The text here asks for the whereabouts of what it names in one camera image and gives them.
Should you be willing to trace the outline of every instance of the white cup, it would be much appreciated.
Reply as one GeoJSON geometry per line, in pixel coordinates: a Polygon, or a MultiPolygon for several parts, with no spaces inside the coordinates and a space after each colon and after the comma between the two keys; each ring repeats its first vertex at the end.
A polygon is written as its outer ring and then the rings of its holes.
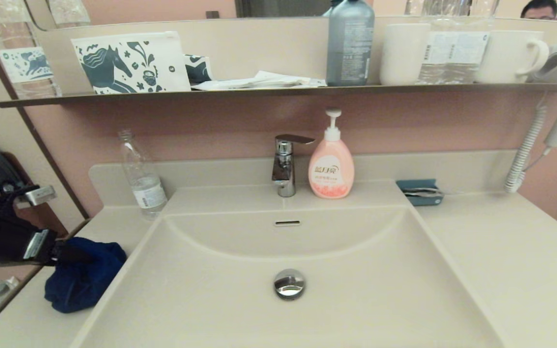
{"type": "Polygon", "coordinates": [[[412,85],[418,80],[430,31],[430,24],[385,27],[380,70],[382,85],[412,85]]]}
{"type": "Polygon", "coordinates": [[[486,84],[520,84],[543,68],[549,46],[543,31],[494,30],[476,81],[486,84]]]}

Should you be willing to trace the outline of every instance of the shelf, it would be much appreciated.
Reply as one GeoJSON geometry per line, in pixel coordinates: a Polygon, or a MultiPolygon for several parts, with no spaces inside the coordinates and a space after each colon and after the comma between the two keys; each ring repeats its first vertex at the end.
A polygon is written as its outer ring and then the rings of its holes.
{"type": "Polygon", "coordinates": [[[423,92],[495,92],[495,91],[557,91],[557,84],[469,84],[427,86],[358,86],[318,88],[275,88],[190,92],[130,93],[108,95],[69,95],[66,97],[0,101],[0,108],[73,103],[108,103],[116,101],[157,101],[161,99],[199,101],[221,97],[280,97],[288,95],[345,95],[363,93],[423,92]]]}

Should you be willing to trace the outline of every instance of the person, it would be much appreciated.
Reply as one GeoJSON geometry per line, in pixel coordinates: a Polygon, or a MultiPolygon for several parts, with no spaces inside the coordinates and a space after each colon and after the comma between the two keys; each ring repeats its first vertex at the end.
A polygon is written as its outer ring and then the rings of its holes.
{"type": "Polygon", "coordinates": [[[521,11],[521,17],[526,19],[557,20],[556,0],[532,0],[521,11]]]}

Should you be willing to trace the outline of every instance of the blue towel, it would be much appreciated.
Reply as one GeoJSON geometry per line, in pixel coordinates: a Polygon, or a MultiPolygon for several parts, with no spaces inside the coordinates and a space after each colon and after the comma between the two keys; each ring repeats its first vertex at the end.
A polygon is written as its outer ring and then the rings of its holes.
{"type": "Polygon", "coordinates": [[[53,302],[55,310],[72,313],[97,304],[126,261],[126,253],[117,243],[97,243],[79,237],[66,244],[82,249],[91,255],[93,262],[57,264],[55,273],[44,285],[44,298],[53,302]]]}

